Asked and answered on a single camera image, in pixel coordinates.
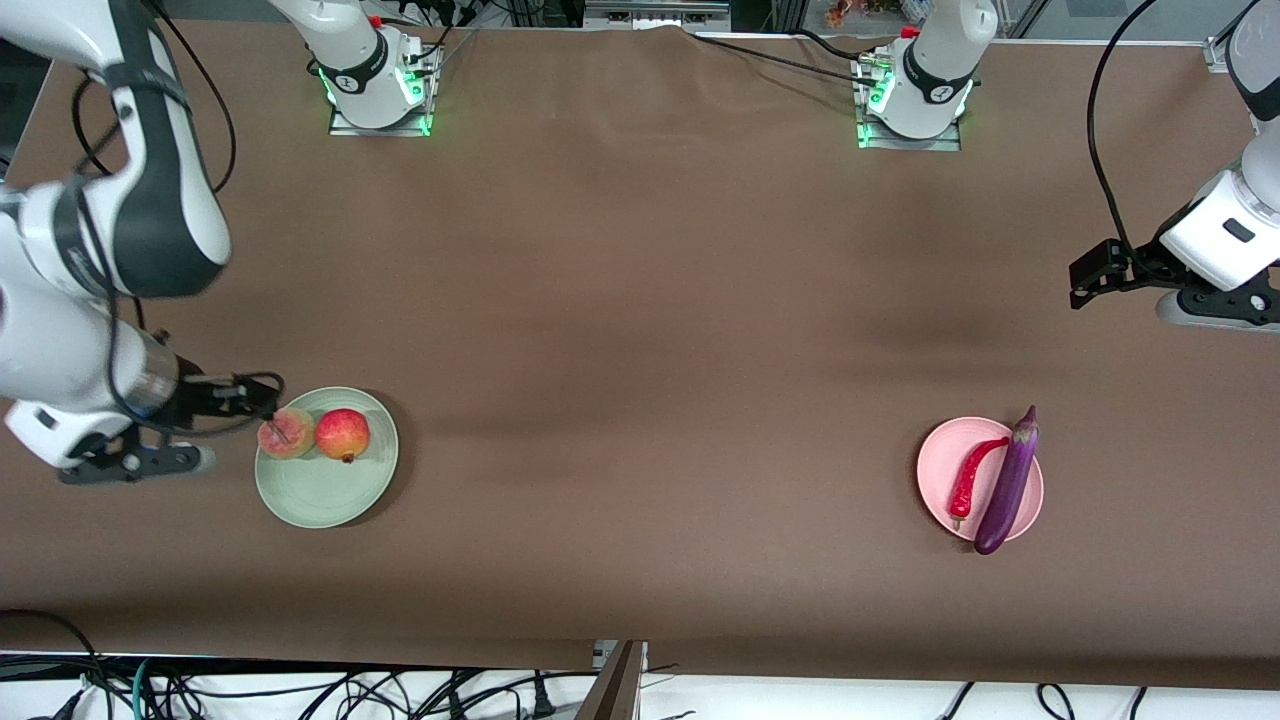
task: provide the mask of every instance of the eggplant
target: eggplant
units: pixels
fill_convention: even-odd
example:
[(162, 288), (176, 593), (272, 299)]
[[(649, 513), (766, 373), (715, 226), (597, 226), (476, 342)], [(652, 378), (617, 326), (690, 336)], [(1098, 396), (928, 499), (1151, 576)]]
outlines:
[(987, 512), (983, 514), (978, 534), (973, 538), (973, 547), (978, 555), (996, 552), (1009, 537), (1009, 530), (1014, 528), (1018, 507), (1023, 503), (1023, 492), (1027, 489), (1027, 475), (1030, 474), (1032, 460), (1036, 459), (1038, 439), (1039, 425), (1036, 424), (1036, 406), (1032, 405), (1027, 415), (1014, 425), (1014, 434), (1009, 438), (1005, 462), (1000, 466), (1000, 475), (996, 477), (996, 489), (991, 493)]

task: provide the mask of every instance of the white surface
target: white surface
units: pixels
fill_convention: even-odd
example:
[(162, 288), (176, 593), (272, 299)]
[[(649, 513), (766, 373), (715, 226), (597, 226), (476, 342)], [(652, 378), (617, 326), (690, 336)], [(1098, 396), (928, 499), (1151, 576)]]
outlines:
[[(463, 697), (484, 688), (525, 678), (526, 670), (485, 673), (463, 688)], [(376, 682), (381, 675), (367, 675)], [(195, 687), (214, 692), (252, 692), (294, 685), (314, 685), (338, 679), (338, 674), (238, 675), (201, 678)], [(404, 675), (410, 700), (420, 702), (448, 678), (448, 673)], [(591, 678), (564, 678), (548, 682), (552, 702), (572, 711), (590, 687)], [(662, 720), (694, 710), (692, 720), (936, 720), (951, 705), (960, 683), (815, 680), (786, 678), (714, 678), (704, 675), (646, 675), (641, 691), (640, 720)], [(51, 715), (79, 687), (76, 680), (26, 680), (0, 683), (0, 720), (27, 720)], [(399, 700), (394, 685), (389, 696)], [(532, 685), (522, 685), (525, 711), (532, 708)], [(1080, 720), (1125, 720), (1135, 688), (1103, 685), (1065, 685), (1075, 715)], [(319, 691), (291, 696), (219, 700), (207, 698), (210, 720), (292, 720), (319, 694)], [(316, 720), (335, 717), (344, 693), (330, 696), (315, 714)], [(1056, 696), (1047, 693), (1050, 702)], [(106, 716), (102, 693), (81, 701), (77, 720)], [(124, 703), (116, 710), (127, 719)], [(471, 720), (512, 717), (515, 698), (503, 693), (467, 714)], [(384, 720), (390, 712), (379, 705), (357, 707), (351, 720)], [(1280, 717), (1280, 693), (1256, 691), (1198, 691), (1153, 688), (1138, 712), (1140, 720), (1274, 720)], [(978, 683), (961, 706), (956, 720), (1036, 720), (1048, 719), (1036, 700), (1030, 684)]]

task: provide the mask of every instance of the brown table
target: brown table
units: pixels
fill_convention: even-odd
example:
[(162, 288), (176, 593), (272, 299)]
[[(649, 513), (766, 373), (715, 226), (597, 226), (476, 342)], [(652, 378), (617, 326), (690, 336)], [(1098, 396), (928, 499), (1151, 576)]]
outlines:
[[(260, 502), (252, 433), (211, 477), (102, 488), (0, 433), (0, 603), (113, 651), (582, 666), (639, 637), (690, 673), (1280, 685), (1280, 341), (1162, 324), (1155, 291), (1068, 307), (1112, 232), (1098, 47), (992, 47), (964, 151), (906, 154), (856, 147), (838, 81), (675, 29), (481, 32), (434, 137), (330, 138), (288, 26), (186, 27), (239, 133), (236, 259), (152, 325), (206, 369), (370, 389), (401, 468), (312, 532)], [(78, 158), (73, 85), (14, 182)], [(1251, 136), (1193, 47), (1119, 51), (1100, 132), (1139, 237)], [(1032, 402), (1039, 521), (964, 553), (915, 451)]]

